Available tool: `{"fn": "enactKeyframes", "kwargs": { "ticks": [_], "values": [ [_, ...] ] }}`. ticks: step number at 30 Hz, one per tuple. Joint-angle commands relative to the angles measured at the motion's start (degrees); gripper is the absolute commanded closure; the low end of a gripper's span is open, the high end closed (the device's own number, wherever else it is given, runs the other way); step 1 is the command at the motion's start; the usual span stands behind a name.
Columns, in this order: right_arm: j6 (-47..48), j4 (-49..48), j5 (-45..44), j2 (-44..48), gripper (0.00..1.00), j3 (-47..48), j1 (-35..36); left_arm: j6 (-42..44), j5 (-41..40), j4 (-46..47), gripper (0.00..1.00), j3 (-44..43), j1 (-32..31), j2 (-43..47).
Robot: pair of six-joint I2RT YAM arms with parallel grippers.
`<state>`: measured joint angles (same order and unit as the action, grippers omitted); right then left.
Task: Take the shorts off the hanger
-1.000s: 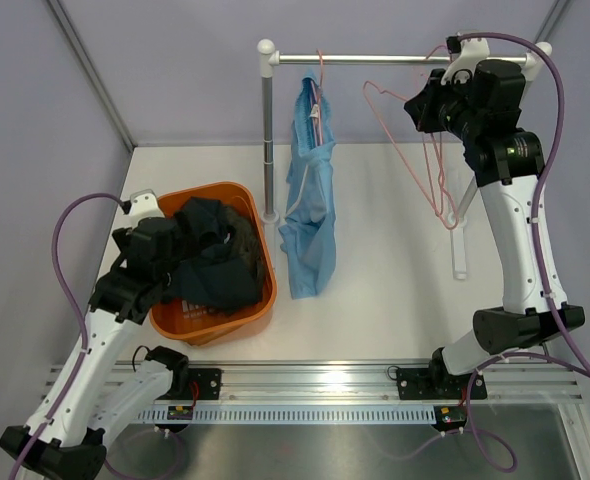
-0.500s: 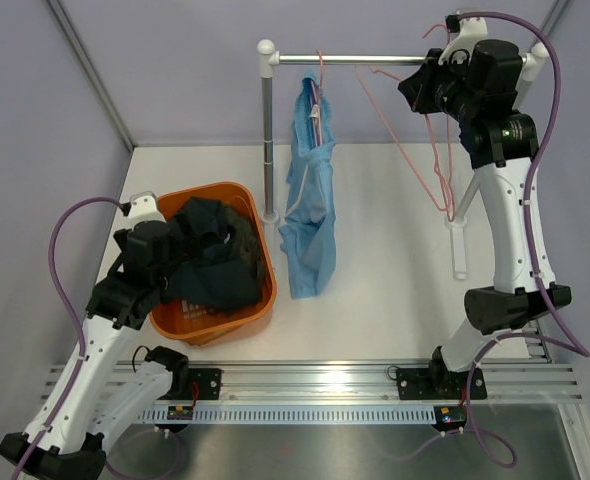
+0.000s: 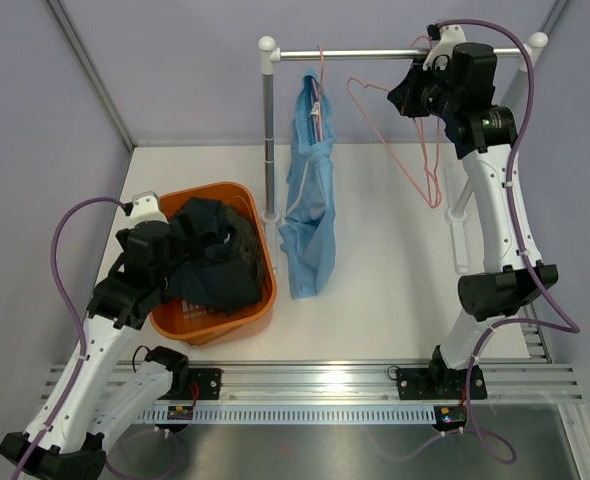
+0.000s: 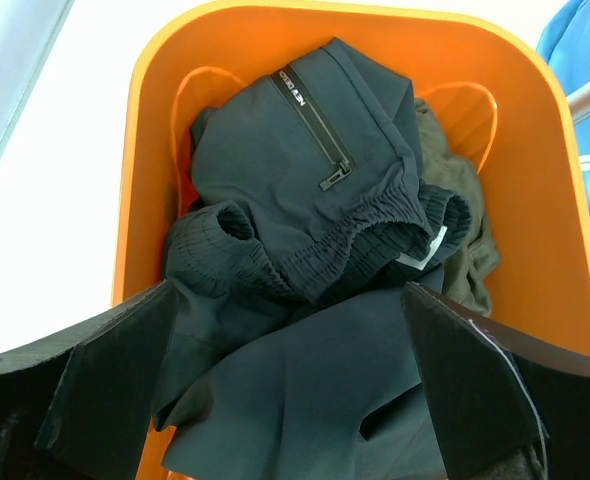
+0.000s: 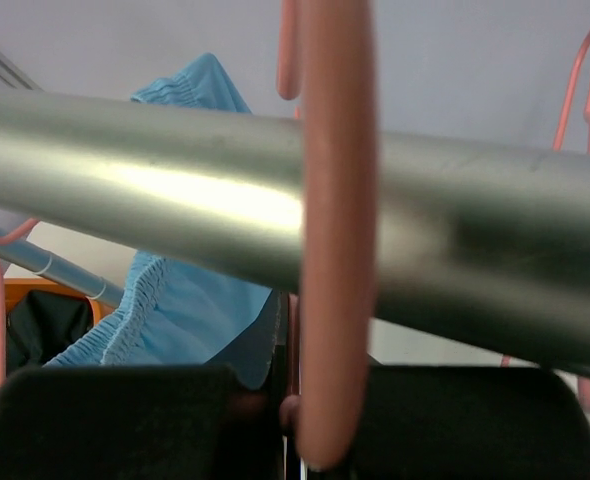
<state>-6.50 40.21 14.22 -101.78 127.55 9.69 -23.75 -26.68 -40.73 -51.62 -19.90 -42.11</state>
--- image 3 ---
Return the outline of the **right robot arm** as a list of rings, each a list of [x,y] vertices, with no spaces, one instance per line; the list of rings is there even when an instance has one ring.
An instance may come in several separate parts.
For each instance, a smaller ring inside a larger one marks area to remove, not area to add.
[[[518,133],[511,110],[493,102],[496,65],[486,44],[435,46],[413,61],[388,95],[405,117],[444,121],[475,196],[484,252],[483,272],[458,280],[461,313],[427,367],[397,370],[403,400],[486,398],[481,350],[501,322],[515,319],[559,278],[555,265],[543,263],[529,232],[517,231],[528,225],[514,148]]]

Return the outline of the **light blue shorts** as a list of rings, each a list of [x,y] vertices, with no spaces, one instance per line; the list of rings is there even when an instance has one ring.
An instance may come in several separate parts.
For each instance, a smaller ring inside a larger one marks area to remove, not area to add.
[[[311,70],[314,69],[304,74],[295,101],[286,211],[284,223],[279,227],[281,250],[287,257],[290,295],[294,300],[319,294],[333,273],[336,259],[332,162],[336,137],[327,98],[330,110],[325,128],[327,138],[312,144],[308,83]]]

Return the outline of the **pink hanger of blue shorts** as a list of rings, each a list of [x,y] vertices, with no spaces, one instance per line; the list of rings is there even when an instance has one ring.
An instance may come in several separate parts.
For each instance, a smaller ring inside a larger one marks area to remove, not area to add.
[[[317,46],[320,60],[320,69],[316,73],[314,70],[309,72],[309,98],[310,98],[310,113],[313,140],[315,145],[324,141],[327,138],[325,128],[328,126],[328,117],[330,110],[326,104],[327,97],[324,90],[324,76],[325,76],[325,55],[324,49],[321,45]]]

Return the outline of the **pink hanger of navy shorts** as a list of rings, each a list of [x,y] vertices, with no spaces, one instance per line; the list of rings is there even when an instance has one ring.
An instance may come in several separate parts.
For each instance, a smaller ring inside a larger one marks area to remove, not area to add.
[[[357,107],[357,109],[360,112],[360,114],[362,115],[363,119],[366,121],[367,125],[370,127],[370,129],[372,130],[372,132],[375,134],[376,138],[384,146],[384,148],[386,149],[386,151],[389,154],[389,156],[394,160],[394,162],[400,168],[400,170],[402,171],[402,173],[409,180],[409,182],[411,183],[411,185],[413,186],[413,188],[419,193],[419,195],[421,196],[421,198],[425,202],[425,200],[426,200],[426,193],[427,193],[427,186],[426,186],[425,189],[423,189],[420,186],[420,184],[418,183],[418,181],[411,174],[410,170],[402,162],[401,157],[397,154],[396,150],[386,141],[386,139],[381,134],[381,132],[377,128],[376,124],[372,120],[371,116],[369,115],[366,107],[362,105],[362,103],[358,100],[356,94],[353,92],[353,90],[352,90],[352,85],[353,84],[358,85],[363,90],[368,90],[368,89],[378,90],[378,91],[384,92],[386,94],[389,93],[389,90],[386,87],[383,87],[383,86],[380,86],[380,85],[376,85],[376,84],[373,84],[373,83],[362,81],[362,80],[360,80],[360,79],[358,79],[357,77],[354,77],[354,76],[349,77],[347,79],[347,81],[346,81],[346,92],[349,95],[350,99],[353,101],[354,105]],[[436,140],[439,140],[439,144],[440,144],[440,160],[441,160],[441,143],[440,143],[440,135],[439,135],[439,126],[440,126],[440,121],[437,120],[436,121]],[[431,157],[431,163],[434,163],[434,156],[435,156],[435,148],[434,148],[434,155],[433,156],[430,156]]]

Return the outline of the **olive green shorts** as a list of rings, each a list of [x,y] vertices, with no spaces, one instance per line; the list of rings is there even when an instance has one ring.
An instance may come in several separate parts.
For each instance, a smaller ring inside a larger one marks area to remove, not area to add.
[[[233,206],[226,205],[224,212],[228,226],[232,229],[229,259],[240,260],[243,263],[247,270],[247,277],[255,287],[257,300],[261,300],[266,276],[261,241],[256,234],[254,225]]]

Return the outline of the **dark navy shorts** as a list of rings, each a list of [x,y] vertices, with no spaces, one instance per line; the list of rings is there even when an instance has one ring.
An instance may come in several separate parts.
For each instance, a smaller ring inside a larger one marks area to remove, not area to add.
[[[228,315],[258,303],[240,260],[230,260],[232,229],[219,200],[193,197],[172,217],[187,258],[170,279],[167,295]]]

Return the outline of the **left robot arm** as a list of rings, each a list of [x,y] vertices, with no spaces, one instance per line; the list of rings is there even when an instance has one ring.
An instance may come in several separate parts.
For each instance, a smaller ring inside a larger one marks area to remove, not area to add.
[[[96,479],[108,453],[134,420],[157,399],[183,396],[190,385],[188,358],[167,347],[151,349],[116,393],[100,399],[122,353],[162,303],[182,245],[166,221],[148,220],[118,232],[122,253],[96,285],[81,335],[63,374],[36,417],[5,435],[0,454],[14,478]]]

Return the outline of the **pink hanger of green shorts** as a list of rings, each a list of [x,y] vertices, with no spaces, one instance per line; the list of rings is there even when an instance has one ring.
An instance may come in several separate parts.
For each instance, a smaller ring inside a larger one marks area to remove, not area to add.
[[[424,123],[421,118],[413,120],[416,129],[418,141],[420,144],[422,156],[423,156],[423,170],[426,179],[427,193],[426,193],[426,204],[432,210],[439,207],[443,200],[443,194],[440,187],[438,177],[438,167],[440,160],[440,144],[439,140],[436,140],[435,144],[435,156],[434,163],[431,163],[431,157],[428,154],[427,142],[424,131]]]

